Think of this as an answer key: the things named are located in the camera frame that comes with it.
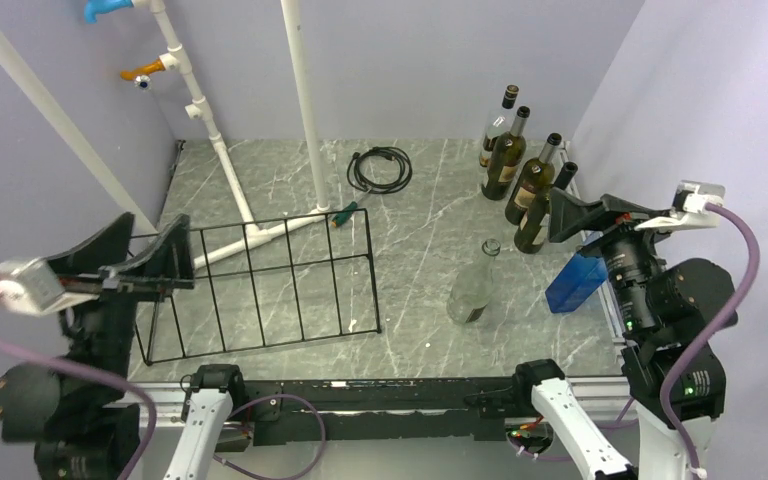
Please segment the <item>dark green wine bottle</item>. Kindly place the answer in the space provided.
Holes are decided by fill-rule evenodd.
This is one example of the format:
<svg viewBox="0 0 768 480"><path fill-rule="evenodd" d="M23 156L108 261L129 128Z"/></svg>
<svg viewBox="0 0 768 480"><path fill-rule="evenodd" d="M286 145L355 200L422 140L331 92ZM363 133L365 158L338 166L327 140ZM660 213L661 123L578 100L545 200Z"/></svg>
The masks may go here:
<svg viewBox="0 0 768 480"><path fill-rule="evenodd" d="M543 188L529 207L514 235L514 245L522 253L538 253L548 236L550 192L554 187L565 190L579 170L577 163L565 162L554 183Z"/></svg>

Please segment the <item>olive green wine bottle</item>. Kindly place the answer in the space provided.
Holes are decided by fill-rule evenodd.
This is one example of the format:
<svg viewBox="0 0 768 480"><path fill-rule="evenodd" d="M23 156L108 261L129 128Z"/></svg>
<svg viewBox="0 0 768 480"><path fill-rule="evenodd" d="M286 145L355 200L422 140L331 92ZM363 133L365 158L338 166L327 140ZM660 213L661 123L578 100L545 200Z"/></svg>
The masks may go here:
<svg viewBox="0 0 768 480"><path fill-rule="evenodd" d="M551 133L539 155L525 162L504 210L510 224L519 225L538 191L552 184L555 178L553 158L562 142L560 133Z"/></svg>

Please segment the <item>blue square glass bottle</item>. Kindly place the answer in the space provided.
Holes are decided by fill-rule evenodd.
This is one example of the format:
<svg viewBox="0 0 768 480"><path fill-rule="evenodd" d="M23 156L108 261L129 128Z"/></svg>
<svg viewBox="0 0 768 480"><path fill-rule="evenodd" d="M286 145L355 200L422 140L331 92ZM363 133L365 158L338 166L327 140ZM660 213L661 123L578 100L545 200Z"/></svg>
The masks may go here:
<svg viewBox="0 0 768 480"><path fill-rule="evenodd" d="M545 290L549 310L554 314L576 311L606 279L601 257L575 253Z"/></svg>

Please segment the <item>clear glass bottle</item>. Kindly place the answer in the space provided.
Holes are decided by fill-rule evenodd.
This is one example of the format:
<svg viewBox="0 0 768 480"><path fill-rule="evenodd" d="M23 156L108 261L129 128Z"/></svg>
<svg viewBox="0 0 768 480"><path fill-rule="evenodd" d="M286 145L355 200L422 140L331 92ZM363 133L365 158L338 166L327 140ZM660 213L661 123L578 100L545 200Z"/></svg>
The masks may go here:
<svg viewBox="0 0 768 480"><path fill-rule="evenodd" d="M493 271L500 251L498 240L487 239L475 259L458 272L446 305L447 314L454 323L474 323L484 313L494 292Z"/></svg>

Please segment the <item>black wire wine rack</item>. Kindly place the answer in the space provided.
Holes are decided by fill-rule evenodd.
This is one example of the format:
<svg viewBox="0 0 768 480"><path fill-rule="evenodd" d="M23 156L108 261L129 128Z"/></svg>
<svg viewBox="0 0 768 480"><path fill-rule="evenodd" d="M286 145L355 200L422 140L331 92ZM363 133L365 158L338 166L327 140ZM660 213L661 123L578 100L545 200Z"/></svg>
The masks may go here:
<svg viewBox="0 0 768 480"><path fill-rule="evenodd" d="M198 269L191 290L142 306L134 355L147 366L380 334L370 215L323 219ZM190 230L192 257L241 239L243 222Z"/></svg>

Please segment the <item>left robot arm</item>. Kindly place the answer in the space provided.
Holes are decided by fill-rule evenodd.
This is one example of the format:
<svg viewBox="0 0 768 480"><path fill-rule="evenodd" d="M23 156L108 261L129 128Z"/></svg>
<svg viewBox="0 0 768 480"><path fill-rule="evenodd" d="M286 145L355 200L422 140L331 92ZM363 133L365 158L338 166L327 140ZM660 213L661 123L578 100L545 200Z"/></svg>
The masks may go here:
<svg viewBox="0 0 768 480"><path fill-rule="evenodd" d="M66 354L25 361L0 379L1 435L34 445L44 479L124 479L142 451L142 407L119 407L138 307L195 283L190 219L177 216L131 254L135 217L120 215L57 255L0 263L0 302L28 316L55 314Z"/></svg>

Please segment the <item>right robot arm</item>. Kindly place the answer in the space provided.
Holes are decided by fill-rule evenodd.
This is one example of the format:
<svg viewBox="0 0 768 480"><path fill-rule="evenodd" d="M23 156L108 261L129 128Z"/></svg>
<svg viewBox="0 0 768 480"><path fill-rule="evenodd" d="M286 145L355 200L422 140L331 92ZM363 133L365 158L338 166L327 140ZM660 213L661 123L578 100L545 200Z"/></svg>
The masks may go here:
<svg viewBox="0 0 768 480"><path fill-rule="evenodd" d="M581 249L603 260L623 323L622 373L636 406L637 462L619 454L580 405L568 377L550 359L520 364L511 401L552 429L584 479L703 479L702 450L722 414L725 370L711 337L735 325L737 307L759 267L758 243L744 223L749 266L739 283L722 267L691 258L666 267L656 244L679 230L716 227L727 212L719 185L684 182L667 210L646 208L610 194L584 202L550 191L549 238L581 231L595 239Z"/></svg>

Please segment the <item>dark wine bottle grey cap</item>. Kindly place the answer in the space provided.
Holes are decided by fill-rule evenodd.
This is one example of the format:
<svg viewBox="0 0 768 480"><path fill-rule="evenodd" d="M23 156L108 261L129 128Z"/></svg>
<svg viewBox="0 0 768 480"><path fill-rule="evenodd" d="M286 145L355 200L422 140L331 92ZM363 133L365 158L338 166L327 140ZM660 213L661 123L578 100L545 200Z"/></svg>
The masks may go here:
<svg viewBox="0 0 768 480"><path fill-rule="evenodd" d="M523 131L530 117L530 108L521 106L510 129L499 135L481 185L483 195L490 200L502 200L514 180L526 150Z"/></svg>

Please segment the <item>clear bottle black cap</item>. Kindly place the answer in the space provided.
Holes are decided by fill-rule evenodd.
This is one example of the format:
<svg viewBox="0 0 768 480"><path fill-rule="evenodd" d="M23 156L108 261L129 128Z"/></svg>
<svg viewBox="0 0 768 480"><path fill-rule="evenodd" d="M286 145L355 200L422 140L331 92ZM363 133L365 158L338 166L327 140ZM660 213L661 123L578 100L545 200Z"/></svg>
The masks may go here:
<svg viewBox="0 0 768 480"><path fill-rule="evenodd" d="M497 137L508 131L513 122L513 117L515 116L514 107L519 91L520 89L517 85L508 85L500 106L492 110L488 116L481 137L481 148L478 158L479 165L482 168L486 168L489 165Z"/></svg>

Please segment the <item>green handled screwdriver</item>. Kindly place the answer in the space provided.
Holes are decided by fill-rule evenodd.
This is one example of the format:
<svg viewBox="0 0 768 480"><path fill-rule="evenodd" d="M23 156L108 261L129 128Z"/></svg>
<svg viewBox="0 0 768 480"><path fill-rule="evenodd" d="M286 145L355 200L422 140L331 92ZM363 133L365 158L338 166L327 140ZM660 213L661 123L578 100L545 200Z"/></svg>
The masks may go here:
<svg viewBox="0 0 768 480"><path fill-rule="evenodd" d="M358 198L352 200L342 210L335 213L330 220L330 224L333 228L338 228L347 223L355 212L360 208L360 203L371 195L370 192L363 192Z"/></svg>

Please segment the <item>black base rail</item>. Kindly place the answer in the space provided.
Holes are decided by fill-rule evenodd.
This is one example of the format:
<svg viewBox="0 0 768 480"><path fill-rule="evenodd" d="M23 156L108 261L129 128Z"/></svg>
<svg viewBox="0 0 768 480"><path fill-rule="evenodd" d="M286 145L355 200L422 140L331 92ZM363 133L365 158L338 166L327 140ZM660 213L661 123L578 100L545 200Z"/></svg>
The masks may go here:
<svg viewBox="0 0 768 480"><path fill-rule="evenodd" d="M253 406L232 413L225 426L256 446L320 439L501 441L538 416L509 376L248 380L245 388Z"/></svg>

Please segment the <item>white pvc pipe frame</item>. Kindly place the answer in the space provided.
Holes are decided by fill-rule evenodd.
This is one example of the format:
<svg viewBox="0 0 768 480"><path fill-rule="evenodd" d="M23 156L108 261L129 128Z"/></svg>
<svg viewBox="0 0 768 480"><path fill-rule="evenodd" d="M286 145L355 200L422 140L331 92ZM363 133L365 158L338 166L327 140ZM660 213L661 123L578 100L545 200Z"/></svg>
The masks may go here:
<svg viewBox="0 0 768 480"><path fill-rule="evenodd" d="M281 225L271 228L260 227L252 213L239 177L232 165L229 148L214 120L211 104L199 85L189 55L178 38L166 12L166 4L161 0L133 1L133 3L133 8L145 8L153 15L167 47L167 52L158 58L166 66L165 71L172 70L177 72L186 84L191 96L191 103L185 107L187 115L192 119L203 122L208 133L208 139L225 174L232 198L243 220L243 231L240 240L213 251L205 250L203 255L195 259L195 266L198 269L210 266L215 262L243 251L248 252L281 236L287 236L295 230L323 219L330 210L329 193L324 176L324 163L320 156L319 135L315 125L312 98L308 87L308 68L305 59L299 3L297 1L283 1L281 9L295 77L316 202L315 208L310 213L298 218L286 217ZM140 211L136 202L103 162L89 140L87 140L44 83L33 72L1 29L0 66L117 205L137 215L136 222L141 231L154 233L156 228Z"/></svg>

